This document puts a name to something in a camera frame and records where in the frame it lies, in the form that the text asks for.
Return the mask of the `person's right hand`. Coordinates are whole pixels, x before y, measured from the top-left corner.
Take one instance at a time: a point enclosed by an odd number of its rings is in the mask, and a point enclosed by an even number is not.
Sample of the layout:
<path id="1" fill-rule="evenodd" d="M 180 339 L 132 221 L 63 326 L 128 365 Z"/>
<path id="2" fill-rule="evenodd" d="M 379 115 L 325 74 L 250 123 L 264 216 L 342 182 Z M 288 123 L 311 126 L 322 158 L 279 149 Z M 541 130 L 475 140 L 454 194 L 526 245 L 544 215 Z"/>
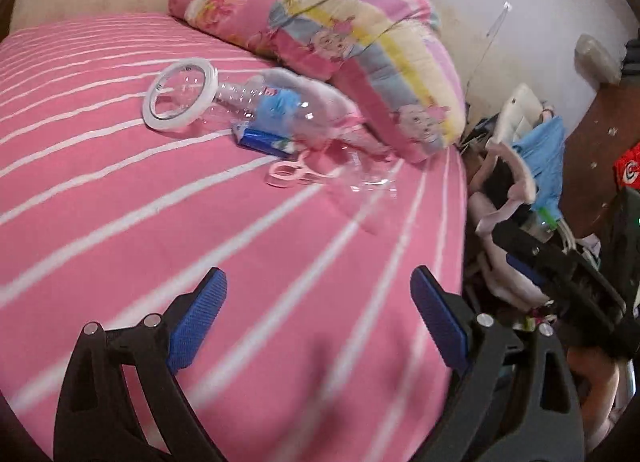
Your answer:
<path id="1" fill-rule="evenodd" d="M 570 370 L 585 378 L 589 385 L 580 411 L 586 451 L 590 452 L 612 430 L 610 413 L 620 384 L 620 368 L 600 348 L 570 347 L 566 359 Z"/>

